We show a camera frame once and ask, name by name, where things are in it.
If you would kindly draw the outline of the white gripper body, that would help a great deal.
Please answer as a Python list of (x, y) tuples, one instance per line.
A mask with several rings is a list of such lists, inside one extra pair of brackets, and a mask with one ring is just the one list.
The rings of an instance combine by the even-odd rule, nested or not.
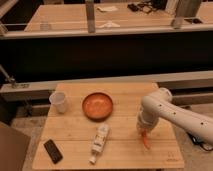
[(137, 117), (136, 127), (139, 133), (151, 132), (156, 125), (157, 117), (152, 114), (142, 112)]

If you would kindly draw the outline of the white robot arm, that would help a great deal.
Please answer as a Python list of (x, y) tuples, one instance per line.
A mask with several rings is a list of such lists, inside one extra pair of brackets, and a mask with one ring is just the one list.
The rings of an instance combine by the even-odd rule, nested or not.
[(137, 126), (140, 132), (150, 132), (163, 118), (198, 136), (213, 145), (213, 118), (180, 108), (172, 103), (172, 94), (167, 88), (159, 88), (141, 100)]

